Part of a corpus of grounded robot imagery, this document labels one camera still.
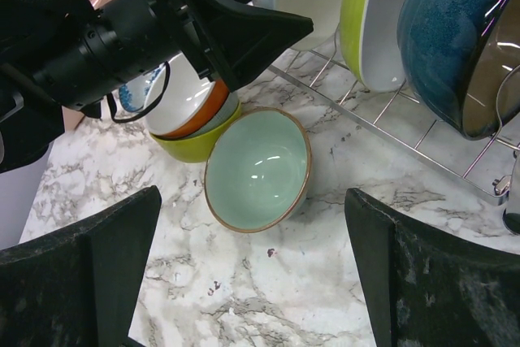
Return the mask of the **mint green brown-rimmed bowl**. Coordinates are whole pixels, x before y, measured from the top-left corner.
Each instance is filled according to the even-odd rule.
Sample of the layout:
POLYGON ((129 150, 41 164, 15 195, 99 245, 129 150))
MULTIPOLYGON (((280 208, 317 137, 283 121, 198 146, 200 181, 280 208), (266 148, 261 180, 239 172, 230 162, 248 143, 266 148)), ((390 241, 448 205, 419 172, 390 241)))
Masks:
POLYGON ((297 118, 259 107, 214 145, 204 173, 206 203, 225 228, 265 231, 301 209, 312 171, 310 139, 297 118))

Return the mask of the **stainless steel dish rack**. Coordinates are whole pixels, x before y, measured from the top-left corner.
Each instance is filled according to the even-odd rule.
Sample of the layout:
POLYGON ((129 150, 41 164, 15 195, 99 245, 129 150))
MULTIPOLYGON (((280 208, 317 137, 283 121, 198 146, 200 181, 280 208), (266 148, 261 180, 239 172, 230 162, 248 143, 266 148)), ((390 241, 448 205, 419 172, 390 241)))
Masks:
POLYGON ((382 140, 393 152, 417 160, 442 188, 457 190, 499 210, 511 232, 519 232, 519 119, 481 141, 462 138, 433 115, 407 84, 390 93, 372 93, 356 81, 339 58, 339 37, 307 52, 289 51, 285 64, 269 71, 309 94, 316 102, 353 121, 382 140))

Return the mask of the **white orange bowl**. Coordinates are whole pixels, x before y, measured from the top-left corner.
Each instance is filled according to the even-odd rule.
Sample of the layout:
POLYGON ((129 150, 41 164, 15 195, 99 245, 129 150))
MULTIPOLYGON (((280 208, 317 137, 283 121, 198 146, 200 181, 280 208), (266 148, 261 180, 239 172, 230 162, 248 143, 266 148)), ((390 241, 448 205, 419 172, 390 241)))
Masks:
POLYGON ((145 116, 145 126, 156 136, 186 137, 212 119, 228 98, 228 87, 221 80, 201 79, 183 54, 169 60, 152 83, 145 108, 159 104, 145 116))

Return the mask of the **dark teal beige bowl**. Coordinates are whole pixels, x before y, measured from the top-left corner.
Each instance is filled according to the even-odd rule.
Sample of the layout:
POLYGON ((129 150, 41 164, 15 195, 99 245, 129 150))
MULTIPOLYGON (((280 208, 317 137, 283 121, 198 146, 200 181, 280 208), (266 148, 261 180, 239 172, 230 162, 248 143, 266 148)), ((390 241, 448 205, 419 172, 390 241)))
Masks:
POLYGON ((519 112, 519 0, 405 0, 397 41, 406 79, 464 138, 519 112))

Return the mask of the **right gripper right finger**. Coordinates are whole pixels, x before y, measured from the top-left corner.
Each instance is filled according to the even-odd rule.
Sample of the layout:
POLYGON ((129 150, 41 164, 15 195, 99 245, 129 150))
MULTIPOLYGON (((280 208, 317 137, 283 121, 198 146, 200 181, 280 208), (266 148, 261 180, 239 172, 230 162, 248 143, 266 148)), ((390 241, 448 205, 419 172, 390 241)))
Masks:
POLYGON ((344 214, 378 346, 517 346, 519 256, 348 189, 344 214))

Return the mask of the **lime green white bowl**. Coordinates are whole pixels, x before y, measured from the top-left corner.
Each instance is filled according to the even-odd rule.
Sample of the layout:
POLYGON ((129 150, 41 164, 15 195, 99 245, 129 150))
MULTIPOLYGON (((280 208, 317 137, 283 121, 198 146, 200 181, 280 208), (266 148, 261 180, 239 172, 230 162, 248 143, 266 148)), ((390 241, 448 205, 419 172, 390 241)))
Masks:
POLYGON ((405 0, 342 0, 340 48, 349 70, 370 91, 399 89, 405 80, 397 23, 405 0))

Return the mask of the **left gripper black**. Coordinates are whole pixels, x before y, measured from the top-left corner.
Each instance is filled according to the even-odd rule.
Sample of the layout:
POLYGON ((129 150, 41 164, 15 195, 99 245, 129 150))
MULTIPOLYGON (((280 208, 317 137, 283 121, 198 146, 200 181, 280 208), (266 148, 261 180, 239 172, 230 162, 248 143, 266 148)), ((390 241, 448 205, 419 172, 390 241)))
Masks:
POLYGON ((36 84, 61 106, 98 108, 123 84, 183 53, 201 78, 231 89, 247 54, 233 27, 246 25, 249 0, 112 0, 76 24, 69 15, 34 63, 36 84))

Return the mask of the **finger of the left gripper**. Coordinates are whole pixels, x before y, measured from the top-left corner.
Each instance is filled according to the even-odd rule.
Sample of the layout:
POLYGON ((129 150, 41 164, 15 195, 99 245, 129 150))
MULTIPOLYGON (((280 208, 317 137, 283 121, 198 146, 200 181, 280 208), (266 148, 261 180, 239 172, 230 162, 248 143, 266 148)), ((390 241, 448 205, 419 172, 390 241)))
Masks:
POLYGON ((200 76, 219 77, 231 91, 256 79, 314 30, 308 17, 251 6, 251 1, 183 0, 183 53, 200 76))

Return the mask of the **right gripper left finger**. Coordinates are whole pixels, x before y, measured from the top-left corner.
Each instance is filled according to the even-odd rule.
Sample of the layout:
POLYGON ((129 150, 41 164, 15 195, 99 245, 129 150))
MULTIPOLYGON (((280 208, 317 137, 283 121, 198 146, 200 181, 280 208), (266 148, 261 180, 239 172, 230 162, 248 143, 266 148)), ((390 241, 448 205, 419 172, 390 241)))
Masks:
POLYGON ((136 346, 129 336, 162 198, 156 186, 1 252, 3 346, 136 346))

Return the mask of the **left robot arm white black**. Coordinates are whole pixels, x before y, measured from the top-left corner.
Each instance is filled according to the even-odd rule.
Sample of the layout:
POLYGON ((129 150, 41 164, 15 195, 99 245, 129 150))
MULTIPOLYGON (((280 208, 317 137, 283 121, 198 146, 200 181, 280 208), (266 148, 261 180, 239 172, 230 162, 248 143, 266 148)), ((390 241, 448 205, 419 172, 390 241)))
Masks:
POLYGON ((63 108, 97 118, 114 90, 176 54, 236 91, 313 29, 251 0, 1 0, 1 169, 39 160, 63 108))

